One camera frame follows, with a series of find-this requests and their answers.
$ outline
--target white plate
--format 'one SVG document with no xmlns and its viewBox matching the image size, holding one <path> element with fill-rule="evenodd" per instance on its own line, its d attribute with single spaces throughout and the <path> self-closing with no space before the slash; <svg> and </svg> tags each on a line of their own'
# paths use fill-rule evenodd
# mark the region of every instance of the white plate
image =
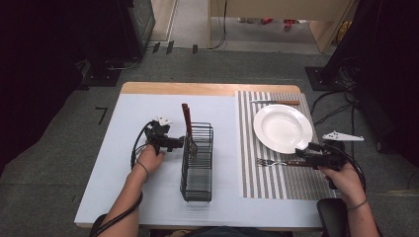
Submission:
<svg viewBox="0 0 419 237">
<path fill-rule="evenodd" d="M 285 154 L 294 154 L 296 148 L 305 149 L 313 136 L 305 115 L 284 105 L 264 107 L 254 117 L 253 128 L 264 145 Z"/>
</svg>

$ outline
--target fork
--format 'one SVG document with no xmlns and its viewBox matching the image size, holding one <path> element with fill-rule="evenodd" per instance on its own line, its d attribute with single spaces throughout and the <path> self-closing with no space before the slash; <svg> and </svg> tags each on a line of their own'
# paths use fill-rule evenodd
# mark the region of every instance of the fork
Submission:
<svg viewBox="0 0 419 237">
<path fill-rule="evenodd" d="M 273 160 L 265 160 L 261 158 L 256 159 L 256 164 L 259 166 L 274 166 L 274 165 L 283 165 L 283 166 L 304 166 L 304 167 L 312 167 L 313 165 L 307 163 L 305 161 L 273 161 Z"/>
</svg>

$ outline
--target black chair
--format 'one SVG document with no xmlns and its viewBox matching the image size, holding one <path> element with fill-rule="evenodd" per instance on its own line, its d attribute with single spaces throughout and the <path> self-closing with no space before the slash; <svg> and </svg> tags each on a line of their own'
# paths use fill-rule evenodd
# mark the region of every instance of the black chair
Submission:
<svg viewBox="0 0 419 237">
<path fill-rule="evenodd" d="M 324 230 L 322 237 L 344 237 L 348 235 L 346 204 L 340 198 L 319 200 L 317 210 Z"/>
</svg>

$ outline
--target wire basket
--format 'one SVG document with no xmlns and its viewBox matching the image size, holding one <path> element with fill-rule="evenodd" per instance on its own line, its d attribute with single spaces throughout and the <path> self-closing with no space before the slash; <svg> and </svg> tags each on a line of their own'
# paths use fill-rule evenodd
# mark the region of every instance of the wire basket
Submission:
<svg viewBox="0 0 419 237">
<path fill-rule="evenodd" d="M 210 123 L 192 122 L 192 137 L 186 137 L 182 162 L 181 193 L 185 201 L 211 201 L 212 136 Z M 191 145 L 196 150 L 191 152 Z"/>
</svg>

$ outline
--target striped placemat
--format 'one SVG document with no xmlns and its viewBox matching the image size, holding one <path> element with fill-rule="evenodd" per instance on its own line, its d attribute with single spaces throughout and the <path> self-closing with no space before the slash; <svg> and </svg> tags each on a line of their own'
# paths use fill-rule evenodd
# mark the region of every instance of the striped placemat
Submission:
<svg viewBox="0 0 419 237">
<path fill-rule="evenodd" d="M 303 160 L 295 154 L 281 154 L 266 147 L 253 130 L 253 117 L 267 105 L 251 103 L 252 100 L 299 100 L 293 106 L 312 120 L 305 95 L 302 93 L 235 93 L 237 120 L 239 121 L 239 177 L 240 194 L 245 198 L 308 199 L 335 198 L 323 175 L 310 167 L 272 166 L 260 167 L 256 158 L 275 161 Z M 313 142 L 318 143 L 313 130 Z"/>
</svg>

